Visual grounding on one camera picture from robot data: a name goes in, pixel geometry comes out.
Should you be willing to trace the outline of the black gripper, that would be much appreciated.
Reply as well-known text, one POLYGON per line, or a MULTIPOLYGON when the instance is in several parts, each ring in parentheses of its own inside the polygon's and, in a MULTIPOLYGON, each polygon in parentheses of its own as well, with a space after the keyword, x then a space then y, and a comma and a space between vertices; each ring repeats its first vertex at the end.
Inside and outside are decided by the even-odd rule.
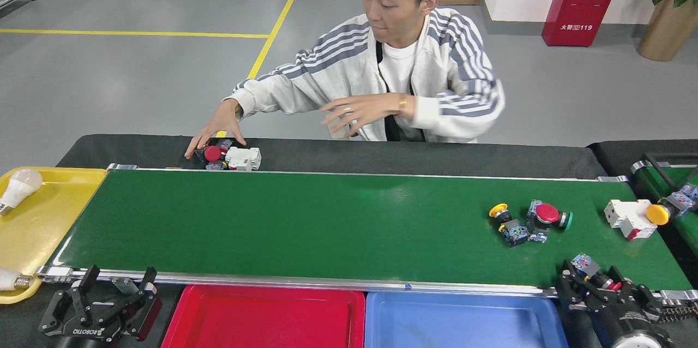
POLYGON ((661 310, 643 284, 637 285, 616 267, 597 273, 597 287, 579 278, 571 262, 563 262, 556 293, 568 310, 597 313, 597 337, 602 346, 672 346, 668 333, 642 310, 661 310))
POLYGON ((163 306, 154 285, 157 271, 147 268, 140 285, 131 278, 110 278, 122 296, 111 305, 90 305, 87 294, 100 268, 90 266, 68 290, 55 292, 38 330, 52 335, 52 347, 116 347, 123 335, 144 341, 163 306))

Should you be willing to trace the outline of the person's right hand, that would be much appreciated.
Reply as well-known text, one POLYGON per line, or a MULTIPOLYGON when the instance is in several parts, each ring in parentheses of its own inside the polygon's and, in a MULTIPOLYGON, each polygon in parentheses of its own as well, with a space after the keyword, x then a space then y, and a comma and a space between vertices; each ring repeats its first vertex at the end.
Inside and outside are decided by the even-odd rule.
POLYGON ((242 107, 236 99, 224 99, 220 102, 207 124, 190 140, 189 146, 185 150, 184 158, 192 159, 195 149, 203 148, 210 137, 219 131, 231 133, 237 142, 247 146, 246 139, 243 137, 238 124, 237 114, 241 111, 242 107))

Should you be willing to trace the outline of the person's left hand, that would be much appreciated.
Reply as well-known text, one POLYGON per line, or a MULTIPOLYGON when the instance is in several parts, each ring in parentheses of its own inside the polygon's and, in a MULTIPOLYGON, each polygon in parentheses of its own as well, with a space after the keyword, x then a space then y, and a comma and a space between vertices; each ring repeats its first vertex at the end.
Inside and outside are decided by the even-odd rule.
POLYGON ((330 112, 323 124, 339 120, 330 129, 332 133, 349 126, 346 136, 354 136, 362 127, 390 115, 411 121, 416 111, 416 98, 404 93, 365 94, 332 100, 322 105, 321 110, 330 112))

